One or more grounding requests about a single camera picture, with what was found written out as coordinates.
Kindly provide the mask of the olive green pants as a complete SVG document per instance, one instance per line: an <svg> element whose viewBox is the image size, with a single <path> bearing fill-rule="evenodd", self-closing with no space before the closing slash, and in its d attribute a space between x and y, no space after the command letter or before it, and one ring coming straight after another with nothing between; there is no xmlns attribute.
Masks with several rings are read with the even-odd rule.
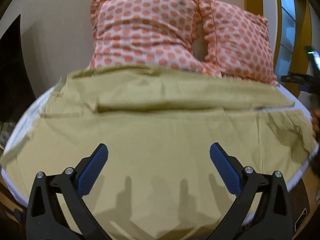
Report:
<svg viewBox="0 0 320 240"><path fill-rule="evenodd" d="M289 181L316 148L312 126L274 86L162 67L70 73L1 165L28 198L39 171L61 173L105 144L89 210L113 239L204 238L231 207L209 157L218 142L255 171Z"/></svg>

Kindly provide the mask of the right polka dot pillow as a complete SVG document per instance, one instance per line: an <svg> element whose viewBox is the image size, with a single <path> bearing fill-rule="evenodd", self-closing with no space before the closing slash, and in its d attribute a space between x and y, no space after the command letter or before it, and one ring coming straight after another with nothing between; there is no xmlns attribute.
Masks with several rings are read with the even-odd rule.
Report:
<svg viewBox="0 0 320 240"><path fill-rule="evenodd" d="M219 0L191 1L207 43L200 73L278 84L267 18Z"/></svg>

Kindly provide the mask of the polka dot pillow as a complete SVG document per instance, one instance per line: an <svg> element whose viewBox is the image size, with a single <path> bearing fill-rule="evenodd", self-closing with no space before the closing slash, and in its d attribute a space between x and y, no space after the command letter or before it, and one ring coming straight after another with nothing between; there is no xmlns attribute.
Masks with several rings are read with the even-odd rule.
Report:
<svg viewBox="0 0 320 240"><path fill-rule="evenodd" d="M201 20L197 0L93 0L90 14L89 68L136 64L221 76L193 54Z"/></svg>
<svg viewBox="0 0 320 240"><path fill-rule="evenodd" d="M219 0L191 1L207 43L200 73L278 84L267 18Z"/></svg>

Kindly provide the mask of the frosted glass window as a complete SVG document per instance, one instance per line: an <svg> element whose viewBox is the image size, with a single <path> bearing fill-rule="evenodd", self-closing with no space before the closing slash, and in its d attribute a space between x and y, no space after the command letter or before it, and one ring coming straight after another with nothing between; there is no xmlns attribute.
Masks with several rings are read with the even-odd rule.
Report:
<svg viewBox="0 0 320 240"><path fill-rule="evenodd" d="M281 39L275 73L278 81L290 69L296 35L295 0L280 0Z"/></svg>

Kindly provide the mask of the white bed sheet mattress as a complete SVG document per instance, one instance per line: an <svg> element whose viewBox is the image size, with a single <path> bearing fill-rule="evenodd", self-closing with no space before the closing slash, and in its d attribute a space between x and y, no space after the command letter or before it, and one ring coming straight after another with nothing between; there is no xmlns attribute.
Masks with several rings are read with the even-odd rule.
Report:
<svg viewBox="0 0 320 240"><path fill-rule="evenodd" d="M40 113L42 112L45 103L48 101L49 96L52 94L54 89L57 88L57 86L54 86L50 89L48 89L45 93L43 93L38 99L35 100L31 104L31 106L25 111L25 113L22 115L18 123L16 124L13 132L11 133L11 136L5 146L4 149L4 156L7 157L9 154L9 151L12 150L15 146L17 146L24 136L31 131L33 127L34 121L40 116ZM287 90L284 86L280 85L277 88L282 94L284 94L288 99L293 100L295 102L295 105L292 107L284 107L284 110L300 110L303 112L304 116L307 119L311 119L311 114L307 110L307 108L291 93L289 90ZM289 192L293 190L293 188L299 183L300 180L302 180L304 174L306 173L307 169L310 166L310 162L314 158L314 156L317 155L317 151L319 149L319 145L316 145L313 151L309 154L307 160L304 162L304 164L301 166L301 168L296 172L294 176L291 177L291 179L287 182L287 189ZM1 175L4 179L4 182L6 183L10 193L13 195L14 199L21 204L23 207L28 206L28 198L24 197L21 192L17 189L17 187L14 185L14 183L11 181L11 179L8 176L8 173L5 171L4 168L1 169Z"/></svg>

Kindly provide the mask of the left polka dot pillow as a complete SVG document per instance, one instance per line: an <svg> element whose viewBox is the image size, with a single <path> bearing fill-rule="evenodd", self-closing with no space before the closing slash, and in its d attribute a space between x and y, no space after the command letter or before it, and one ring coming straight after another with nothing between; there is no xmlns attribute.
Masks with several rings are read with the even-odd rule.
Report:
<svg viewBox="0 0 320 240"><path fill-rule="evenodd" d="M193 54L201 20L197 0L93 0L90 14L89 68L136 64L221 76Z"/></svg>

